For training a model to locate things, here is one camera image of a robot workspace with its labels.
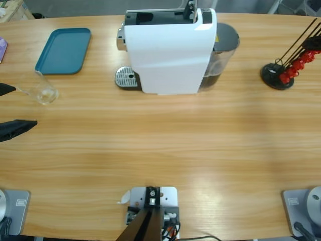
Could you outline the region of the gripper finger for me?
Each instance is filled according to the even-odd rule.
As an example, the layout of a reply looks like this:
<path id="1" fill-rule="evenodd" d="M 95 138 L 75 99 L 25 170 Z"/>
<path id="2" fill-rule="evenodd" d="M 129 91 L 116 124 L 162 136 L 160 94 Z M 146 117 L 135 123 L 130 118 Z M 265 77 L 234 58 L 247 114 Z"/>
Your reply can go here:
<path id="1" fill-rule="evenodd" d="M 302 43 L 302 47 L 306 50 L 320 50 L 321 49 L 321 37 L 307 38 Z"/>
<path id="2" fill-rule="evenodd" d="M 36 120 L 11 120 L 1 123 L 1 142 L 29 131 L 36 124 Z"/>
<path id="3" fill-rule="evenodd" d="M 15 91 L 15 87 L 11 86 L 11 85 L 7 85 L 4 83 L 0 84 L 0 96 L 6 95 L 10 92 Z"/>

